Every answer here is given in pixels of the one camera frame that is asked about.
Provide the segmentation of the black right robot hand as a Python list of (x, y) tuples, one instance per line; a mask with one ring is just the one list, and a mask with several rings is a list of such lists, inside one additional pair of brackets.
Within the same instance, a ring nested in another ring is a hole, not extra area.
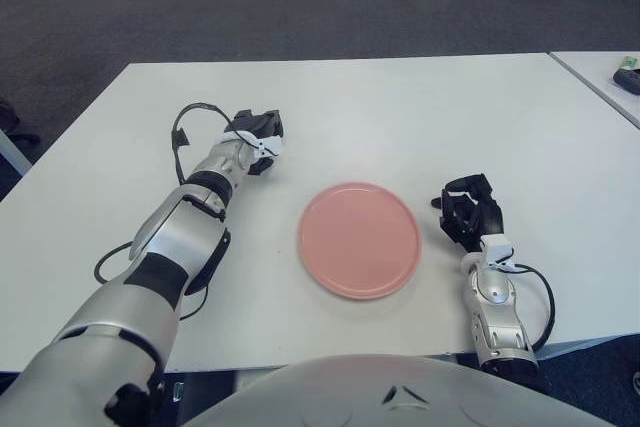
[(502, 210), (484, 173), (448, 182), (430, 205), (440, 211), (440, 228), (466, 252), (480, 252), (482, 236), (504, 233)]

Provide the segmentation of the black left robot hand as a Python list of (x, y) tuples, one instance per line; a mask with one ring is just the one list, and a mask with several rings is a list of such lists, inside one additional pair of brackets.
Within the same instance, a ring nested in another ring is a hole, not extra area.
[(255, 159), (248, 174), (259, 176), (269, 169), (279, 156), (284, 139), (284, 127), (278, 110), (253, 114), (250, 109), (239, 111), (232, 119), (228, 131), (239, 133)]

